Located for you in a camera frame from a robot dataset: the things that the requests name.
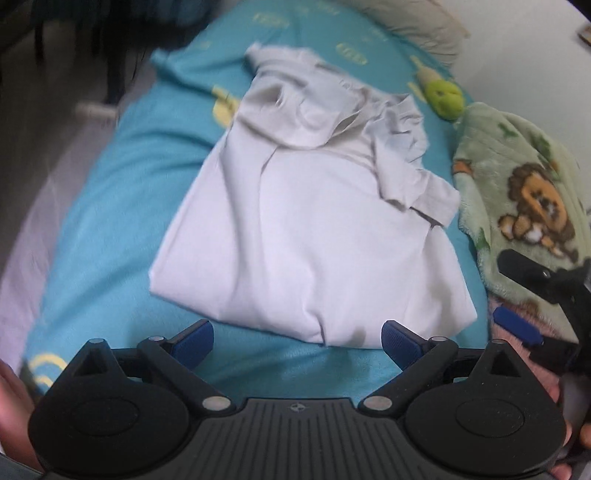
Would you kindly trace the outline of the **person right hand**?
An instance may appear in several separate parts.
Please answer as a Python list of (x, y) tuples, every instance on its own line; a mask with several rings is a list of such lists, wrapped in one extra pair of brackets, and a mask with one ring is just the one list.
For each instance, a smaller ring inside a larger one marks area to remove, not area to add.
[(551, 398), (562, 410), (567, 424), (563, 453), (551, 473), (557, 479), (588, 479), (590, 477), (590, 378), (566, 369), (545, 369), (529, 358), (520, 340), (496, 325), (493, 312), (504, 306), (537, 327), (543, 335), (562, 339), (555, 328), (537, 316), (533, 303), (513, 304), (497, 296), (489, 300), (492, 337), (509, 342), (531, 368)]

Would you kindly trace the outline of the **person left hand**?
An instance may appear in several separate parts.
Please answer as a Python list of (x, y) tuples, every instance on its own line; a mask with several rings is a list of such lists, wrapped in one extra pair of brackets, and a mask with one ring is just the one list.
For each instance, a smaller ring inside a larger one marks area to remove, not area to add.
[(0, 433), (1, 446), (11, 459), (42, 471), (28, 436), (28, 422), (34, 404), (24, 383), (11, 367), (1, 362)]

